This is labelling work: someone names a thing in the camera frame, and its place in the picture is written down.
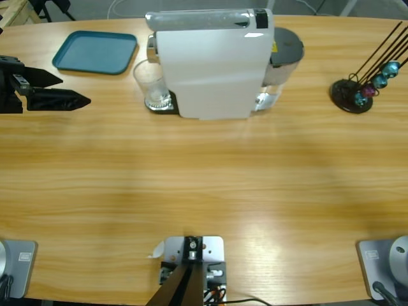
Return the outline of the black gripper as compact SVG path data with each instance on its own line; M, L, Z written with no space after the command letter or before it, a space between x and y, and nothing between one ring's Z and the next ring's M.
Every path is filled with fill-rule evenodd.
M63 80L44 69L25 67L16 57L1 56L1 114L23 113L21 100L15 94L20 82L14 75L23 77L34 88L27 96L29 111L73 111L85 107L91 100L75 91L67 89L42 89L61 84Z

